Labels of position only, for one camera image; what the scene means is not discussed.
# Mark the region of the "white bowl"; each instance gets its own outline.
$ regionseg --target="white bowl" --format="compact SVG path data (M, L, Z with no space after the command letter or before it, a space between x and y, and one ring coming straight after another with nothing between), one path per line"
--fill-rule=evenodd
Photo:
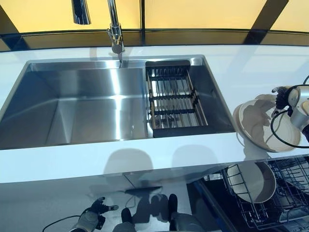
M233 191L247 202L263 203L268 201L275 193L275 175L264 162L243 162L230 166L227 169L227 175Z

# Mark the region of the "robotic hand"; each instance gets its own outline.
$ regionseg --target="robotic hand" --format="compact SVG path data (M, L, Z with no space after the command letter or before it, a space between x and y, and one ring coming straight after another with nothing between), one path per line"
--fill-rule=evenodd
M92 232L95 229L101 230L105 222L104 214L108 211L117 210L119 206L106 206L103 204L105 197L97 199L90 208L85 209L78 222L72 227L70 232Z
M276 87L272 92L277 92L276 109L274 117L288 106L287 114L291 123L298 128L309 142L309 85Z

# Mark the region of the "dishwasher rack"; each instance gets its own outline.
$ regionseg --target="dishwasher rack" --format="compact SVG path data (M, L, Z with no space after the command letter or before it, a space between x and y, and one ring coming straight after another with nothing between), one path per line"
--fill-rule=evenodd
M187 60L146 63L154 137L195 134L208 125L189 68Z
M227 169L221 170L225 187L229 194L235 196L240 212L249 228L258 230L281 226L291 220L309 215L309 163L305 158L269 161L277 180L276 191L272 198L264 203L247 202L238 197L233 189ZM237 164L242 178L237 185L244 185L248 194L246 182Z

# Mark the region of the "white plate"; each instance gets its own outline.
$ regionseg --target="white plate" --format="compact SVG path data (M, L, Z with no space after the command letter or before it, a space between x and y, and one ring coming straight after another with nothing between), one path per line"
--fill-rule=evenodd
M227 169L229 184L243 200L252 203L268 201L275 193L276 178L271 168L264 162L243 162Z
M271 151L290 151L293 147L278 140L270 129L271 114L275 103L268 100L252 100L239 108L239 129L256 145ZM300 142L299 130L291 124L287 114L279 116L274 122L276 134L283 140L298 145Z

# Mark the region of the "sink basin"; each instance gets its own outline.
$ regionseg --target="sink basin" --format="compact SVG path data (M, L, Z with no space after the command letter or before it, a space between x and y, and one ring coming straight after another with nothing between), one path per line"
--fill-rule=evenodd
M0 149L152 138L146 62L169 60L189 62L200 112L207 119L206 128L198 133L234 131L203 56L130 58L122 64L118 60L41 60L25 65L0 111ZM175 112L167 113L160 121L176 127L169 123ZM183 122L183 117L173 118L178 120ZM190 126L199 128L201 123L192 119Z

